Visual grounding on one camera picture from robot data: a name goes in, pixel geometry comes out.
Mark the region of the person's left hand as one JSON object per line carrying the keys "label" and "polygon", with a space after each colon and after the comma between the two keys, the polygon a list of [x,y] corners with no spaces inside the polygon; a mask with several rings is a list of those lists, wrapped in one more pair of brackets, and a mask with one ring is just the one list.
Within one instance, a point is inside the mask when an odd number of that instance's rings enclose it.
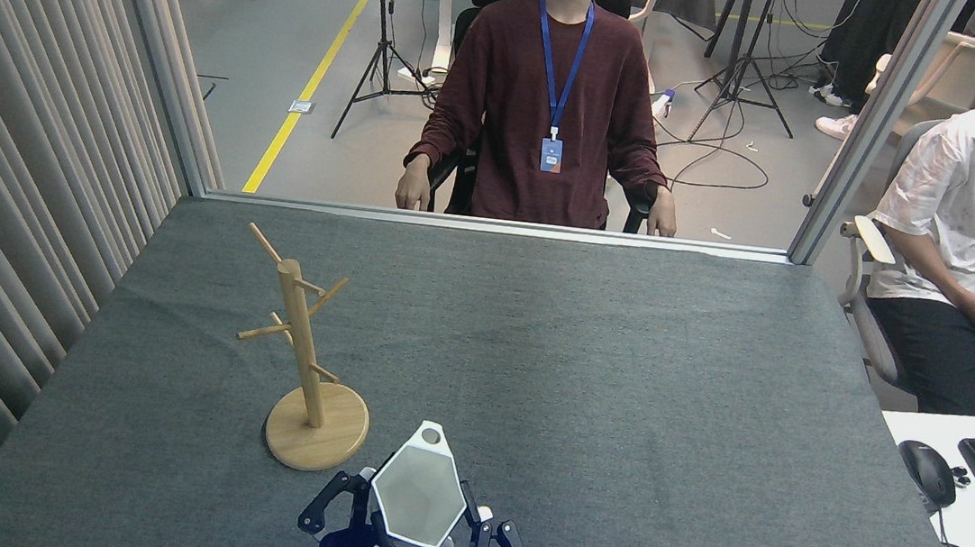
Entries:
{"label": "person's left hand", "polygon": [[649,236],[674,238],[677,235],[678,218],[675,197],[665,185],[655,186],[650,215],[646,220]]}

